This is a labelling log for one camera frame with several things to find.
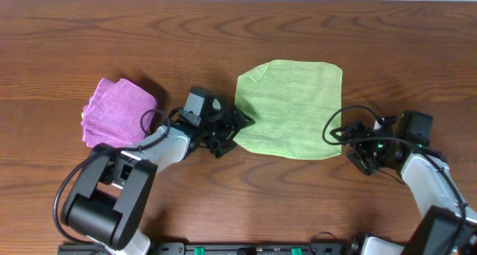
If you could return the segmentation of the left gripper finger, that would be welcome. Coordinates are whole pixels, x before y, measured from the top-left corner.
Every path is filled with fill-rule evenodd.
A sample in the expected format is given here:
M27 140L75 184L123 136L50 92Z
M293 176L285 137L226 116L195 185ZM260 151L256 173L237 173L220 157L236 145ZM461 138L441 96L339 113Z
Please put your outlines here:
M236 147L237 144L232 140L220 142L218 147L214 150L214 155L219 159Z
M250 127L256 122L254 119L243 113L237 106L233 107L233 123L236 130Z

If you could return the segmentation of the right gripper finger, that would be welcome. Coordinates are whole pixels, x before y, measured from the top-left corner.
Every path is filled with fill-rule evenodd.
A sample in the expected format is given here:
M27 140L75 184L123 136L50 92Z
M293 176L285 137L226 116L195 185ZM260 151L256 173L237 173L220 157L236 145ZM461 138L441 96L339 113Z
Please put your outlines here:
M342 126L332 129L330 135L338 142L345 142L350 139L350 126Z
M348 160L364 175L372 175L373 164L358 152L347 153Z

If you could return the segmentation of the light green microfibre cloth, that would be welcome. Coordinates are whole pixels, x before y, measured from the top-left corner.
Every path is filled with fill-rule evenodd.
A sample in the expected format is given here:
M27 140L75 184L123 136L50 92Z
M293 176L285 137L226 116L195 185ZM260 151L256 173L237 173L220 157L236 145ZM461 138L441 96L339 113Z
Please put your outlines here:
M254 120L235 141L245 150L294 160L324 160L341 147L322 139L337 128L343 71L325 62L272 60L240 75L235 104Z

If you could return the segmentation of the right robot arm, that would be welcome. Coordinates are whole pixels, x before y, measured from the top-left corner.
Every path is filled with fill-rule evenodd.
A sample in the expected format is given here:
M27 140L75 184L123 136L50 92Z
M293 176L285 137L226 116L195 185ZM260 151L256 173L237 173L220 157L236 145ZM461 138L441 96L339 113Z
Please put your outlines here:
M475 254L476 211L452 180L446 157L432 150L432 116L406 110L396 118L374 115L373 127L362 122L330 130L322 137L330 145L348 145L347 159L364 175L393 169L406 185L421 214L411 238L403 245L360 233L345 254Z

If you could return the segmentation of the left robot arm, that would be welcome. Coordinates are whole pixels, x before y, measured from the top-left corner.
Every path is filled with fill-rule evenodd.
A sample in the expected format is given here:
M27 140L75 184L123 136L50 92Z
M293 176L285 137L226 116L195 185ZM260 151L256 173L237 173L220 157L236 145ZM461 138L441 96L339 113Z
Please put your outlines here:
M64 230L70 227L96 252L150 254L152 242L139 223L156 174L198 148L224 156L237 146L238 132L255 123L236 105L199 86L190 89L184 106L151 113L164 119L154 133L127 147L96 145L61 183L53 219L65 238L75 240Z

